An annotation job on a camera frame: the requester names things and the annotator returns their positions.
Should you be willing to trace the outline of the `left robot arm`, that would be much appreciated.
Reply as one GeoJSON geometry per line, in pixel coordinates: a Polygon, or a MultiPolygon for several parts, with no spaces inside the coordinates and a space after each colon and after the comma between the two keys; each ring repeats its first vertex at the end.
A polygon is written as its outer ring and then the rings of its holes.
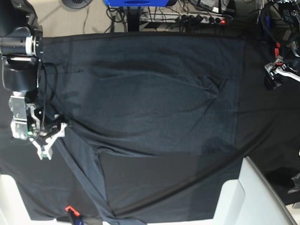
{"type": "Polygon", "coordinates": [[[281,86],[284,78],[300,81],[300,4],[297,0],[269,0],[260,12],[263,30],[272,41],[274,61],[265,64],[264,85],[281,86]]]}

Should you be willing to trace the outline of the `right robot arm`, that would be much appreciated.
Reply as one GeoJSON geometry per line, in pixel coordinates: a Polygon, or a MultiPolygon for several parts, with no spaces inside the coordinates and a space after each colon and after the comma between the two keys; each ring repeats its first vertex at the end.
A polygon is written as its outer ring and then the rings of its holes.
{"type": "Polygon", "coordinates": [[[29,140],[39,147],[50,147],[58,137],[64,136],[67,124],[55,115],[46,120],[46,107],[55,95],[44,97],[38,105],[38,86],[41,73],[51,67],[54,80],[58,71],[54,64],[43,63],[43,27],[38,24],[34,7],[26,0],[0,2],[0,64],[2,84],[13,94],[9,107],[13,114],[11,131],[19,140],[29,140]]]}

